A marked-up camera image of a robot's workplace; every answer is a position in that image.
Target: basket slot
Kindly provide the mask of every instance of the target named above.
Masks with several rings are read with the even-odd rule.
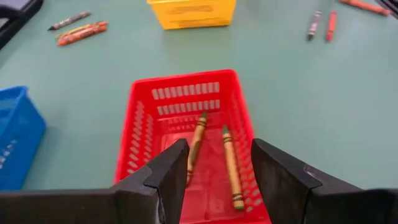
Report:
[[[179,98],[183,96],[205,95],[209,93],[219,93],[219,82],[196,83],[182,86],[170,86],[154,88],[151,90],[155,100]]]
[[[179,113],[199,113],[202,111],[216,111],[220,109],[220,100],[204,100],[186,103],[167,104],[157,106],[158,115],[173,115]]]
[[[163,98],[155,101],[157,105],[164,105],[167,103],[184,103],[189,101],[204,101],[210,99],[220,99],[219,93],[207,93],[204,95],[181,96],[175,98]]]
[[[154,119],[152,115],[146,113],[146,107],[142,101],[137,101],[136,105],[132,111],[132,131],[129,135],[129,152],[125,161],[127,164],[125,175],[131,174],[141,168],[153,156]]]

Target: yellow plastic box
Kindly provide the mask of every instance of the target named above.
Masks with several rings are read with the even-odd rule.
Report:
[[[236,0],[147,0],[164,29],[227,26]]]

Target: teal table surface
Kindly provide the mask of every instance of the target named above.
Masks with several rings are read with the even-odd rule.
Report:
[[[108,31],[56,46],[55,34],[94,21]],[[397,27],[334,1],[238,0],[229,27],[164,31],[144,0],[45,0],[0,50],[0,88],[27,85],[48,126],[24,189],[112,185],[131,83],[222,68],[239,73],[258,138],[358,187],[398,187]]]

